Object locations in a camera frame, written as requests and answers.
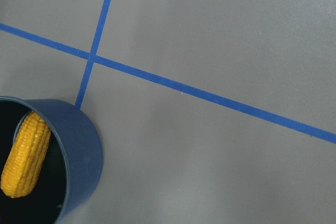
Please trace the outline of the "yellow corn cob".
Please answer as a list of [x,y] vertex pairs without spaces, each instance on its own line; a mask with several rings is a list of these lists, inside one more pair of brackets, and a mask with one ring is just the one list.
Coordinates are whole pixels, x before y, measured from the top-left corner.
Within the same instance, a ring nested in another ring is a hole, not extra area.
[[24,118],[1,174],[1,190],[9,198],[29,195],[43,166],[51,130],[45,120],[31,111]]

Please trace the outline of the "blue tape line crosswise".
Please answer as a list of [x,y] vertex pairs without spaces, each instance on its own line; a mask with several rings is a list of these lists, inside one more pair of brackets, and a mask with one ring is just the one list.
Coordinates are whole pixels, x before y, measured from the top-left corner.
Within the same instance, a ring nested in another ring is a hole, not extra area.
[[9,26],[9,25],[5,25],[3,23],[1,23],[1,31],[7,32],[9,34],[36,42],[38,44],[68,53],[70,55],[85,59],[88,61],[90,66],[93,66],[95,63],[114,69],[114,70],[118,70],[121,71],[123,73],[138,77],[140,79],[144,79],[156,84],[159,84],[161,86],[164,87],[168,87],[174,90],[177,90],[181,93],[186,93],[189,94],[191,96],[209,101],[211,103],[215,103],[221,106],[224,106],[226,108],[230,108],[232,110],[235,111],[239,111],[241,113],[245,113],[248,114],[250,116],[254,116],[256,118],[277,124],[277,125],[281,125],[283,127],[304,133],[306,135],[312,136],[312,137],[316,137],[322,140],[325,140],[327,142],[330,143],[335,143],[335,134],[319,129],[317,127],[311,126],[311,125],[307,125],[262,109],[258,109],[255,108],[253,106],[247,105],[247,104],[243,104],[225,97],[221,97],[220,95],[216,95],[195,87],[191,87],[188,86],[186,84],[177,82],[177,81],[173,81],[171,79],[162,77],[162,76],[158,76],[155,75],[153,73],[149,73],[134,67],[130,67],[128,65],[101,57],[101,56],[97,56],[94,55],[93,52],[86,52],[65,44],[62,44],[60,42],[56,42],[32,33],[29,33],[27,31]]

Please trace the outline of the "blue tape line lengthwise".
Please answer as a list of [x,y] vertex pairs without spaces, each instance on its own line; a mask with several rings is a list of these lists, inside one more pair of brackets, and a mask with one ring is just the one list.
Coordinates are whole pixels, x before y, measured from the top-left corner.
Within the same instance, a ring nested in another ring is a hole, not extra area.
[[106,23],[110,3],[111,3],[111,0],[103,0],[103,3],[102,3],[99,19],[96,25],[96,30],[94,33],[93,41],[90,47],[89,56],[87,59],[87,63],[86,63],[86,66],[83,72],[79,91],[77,93],[77,97],[75,101],[75,107],[79,109],[82,106],[82,103],[83,103],[83,100],[86,94],[87,86],[90,80],[91,72],[93,69],[93,65],[95,64],[95,59],[97,57],[97,52],[98,52],[98,48],[100,45],[100,40],[102,37],[103,29]]

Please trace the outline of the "blue saucepan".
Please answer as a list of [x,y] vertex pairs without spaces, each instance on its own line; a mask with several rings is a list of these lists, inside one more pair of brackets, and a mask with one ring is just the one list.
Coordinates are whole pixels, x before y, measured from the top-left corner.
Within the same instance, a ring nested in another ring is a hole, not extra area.
[[38,113],[52,134],[34,190],[25,197],[1,193],[1,223],[60,223],[94,192],[103,168],[98,132],[74,105],[56,99],[1,97],[1,166],[24,116]]

